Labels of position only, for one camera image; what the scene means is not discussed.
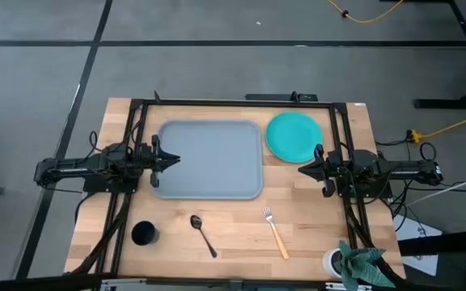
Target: fork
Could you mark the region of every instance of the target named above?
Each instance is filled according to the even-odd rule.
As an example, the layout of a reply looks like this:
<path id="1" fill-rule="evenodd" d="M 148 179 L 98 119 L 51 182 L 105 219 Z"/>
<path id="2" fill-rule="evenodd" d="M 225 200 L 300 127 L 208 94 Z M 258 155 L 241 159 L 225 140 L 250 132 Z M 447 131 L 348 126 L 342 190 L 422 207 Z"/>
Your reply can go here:
<path id="1" fill-rule="evenodd" d="M 271 208 L 269 208 L 269 206 L 264 206 L 263 210 L 265 214 L 265 220 L 271 225 L 271 228 L 273 229 L 274 238 L 276 239 L 278 248 L 280 249 L 280 252 L 282 253 L 283 259 L 289 259 L 289 254 L 287 253 L 287 250 L 285 249 L 285 246 L 283 245 L 283 241 L 280 238 L 280 234 L 278 234 L 278 232 L 276 231 L 276 227 L 274 226 L 273 214 L 271 213 Z"/>

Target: teal plate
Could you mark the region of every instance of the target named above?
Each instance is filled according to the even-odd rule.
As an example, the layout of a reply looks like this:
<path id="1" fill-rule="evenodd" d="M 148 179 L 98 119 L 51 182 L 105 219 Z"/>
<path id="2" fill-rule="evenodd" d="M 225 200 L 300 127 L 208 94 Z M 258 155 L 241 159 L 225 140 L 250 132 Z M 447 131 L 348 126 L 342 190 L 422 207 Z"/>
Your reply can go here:
<path id="1" fill-rule="evenodd" d="M 306 162 L 314 158 L 317 144 L 323 144 L 320 126 L 301 112 L 283 112 L 275 116 L 265 130 L 267 146 L 287 162 Z"/>

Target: white cable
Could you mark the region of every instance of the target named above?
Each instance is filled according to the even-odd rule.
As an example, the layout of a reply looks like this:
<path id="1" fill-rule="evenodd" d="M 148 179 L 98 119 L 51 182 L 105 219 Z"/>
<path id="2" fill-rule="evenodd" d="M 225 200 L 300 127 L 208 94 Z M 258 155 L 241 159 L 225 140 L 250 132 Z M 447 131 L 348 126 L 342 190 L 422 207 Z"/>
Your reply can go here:
<path id="1" fill-rule="evenodd" d="M 434 197 L 434 196 L 443 194 L 443 193 L 445 193 L 445 192 L 449 192 L 450 190 L 454 190 L 454 189 L 457 189 L 457 188 L 459 188 L 459 187 L 463 187 L 463 186 L 465 186 L 465 185 L 466 185 L 466 182 L 465 182 L 465 183 L 458 184 L 458 185 L 455 185 L 455 186 L 452 186 L 452 187 L 447 188 L 447 189 L 443 189 L 442 191 L 438 191 L 438 192 L 436 192 L 436 193 L 433 193 L 433 194 L 429 194 L 429 195 L 427 195 L 427 196 L 424 196 L 424 197 L 422 197 L 422 198 L 420 198 L 420 199 L 418 199 L 418 200 L 415 200 L 415 201 L 413 201 L 413 202 L 409 202 L 409 203 L 406 204 L 405 206 L 409 207 L 409 206 L 411 206 L 411 205 L 413 205 L 413 204 L 416 204 L 416 203 L 418 203 L 418 202 L 420 202 L 420 201 L 422 201 L 422 200 L 425 200 L 425 199 L 428 199 L 428 198 L 431 198 L 431 197 Z"/>

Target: metal spoon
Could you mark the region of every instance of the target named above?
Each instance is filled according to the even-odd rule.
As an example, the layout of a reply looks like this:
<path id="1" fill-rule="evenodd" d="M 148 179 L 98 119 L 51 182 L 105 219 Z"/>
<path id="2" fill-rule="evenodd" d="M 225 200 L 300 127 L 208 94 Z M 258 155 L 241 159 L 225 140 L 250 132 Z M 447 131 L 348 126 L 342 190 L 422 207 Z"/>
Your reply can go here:
<path id="1" fill-rule="evenodd" d="M 202 237 L 204 238 L 206 244 L 208 245 L 208 248 L 210 249 L 210 253 L 211 253 L 211 256 L 216 258 L 217 257 L 217 252 L 213 249 L 213 247 L 210 245 L 210 243 L 208 242 L 208 239 L 206 239 L 206 236 L 204 235 L 204 233 L 202 232 L 201 230 L 201 227 L 202 227 L 202 220 L 199 216 L 197 215 L 192 215 L 190 217 L 190 224 L 192 224 L 192 227 L 196 230 L 199 230 L 201 231 L 201 234 L 202 234 Z"/>

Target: wooden table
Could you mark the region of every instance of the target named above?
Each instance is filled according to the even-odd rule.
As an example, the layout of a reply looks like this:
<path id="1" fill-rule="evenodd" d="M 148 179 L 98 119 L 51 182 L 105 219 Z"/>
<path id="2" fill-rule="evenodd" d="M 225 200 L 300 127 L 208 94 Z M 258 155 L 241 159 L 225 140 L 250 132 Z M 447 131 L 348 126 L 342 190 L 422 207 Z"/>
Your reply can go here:
<path id="1" fill-rule="evenodd" d="M 100 130 L 98 147 L 123 138 L 130 99 L 110 99 Z M 370 119 L 363 103 L 347 104 L 356 149 L 376 151 Z M 143 141 L 173 119 L 247 119 L 262 135 L 269 121 L 288 108 L 236 108 L 149 106 Z M 324 133 L 324 149 L 333 150 L 328 110 L 294 108 L 312 117 Z M 337 122 L 342 133 L 341 117 Z M 264 189 L 253 200 L 162 200 L 150 191 L 148 172 L 133 194 L 121 254 L 119 276 L 244 278 L 253 280 L 331 280 L 322 267 L 323 254 L 348 242 L 341 199 L 323 198 L 322 183 L 298 173 L 302 164 L 276 158 L 262 138 Z M 74 229 L 66 271 L 79 266 L 101 237 L 110 194 L 99 193 L 84 202 Z M 290 259 L 278 251 L 262 206 L 273 210 L 274 220 Z M 379 200 L 366 206 L 371 237 L 386 249 L 385 260 L 405 277 L 389 209 Z M 203 230 L 218 252 L 213 259 L 201 234 L 190 225 L 199 215 Z M 140 247 L 130 232 L 139 221 L 152 221 L 160 231 L 156 244 Z M 111 265 L 114 242 L 109 244 L 104 271 Z"/>

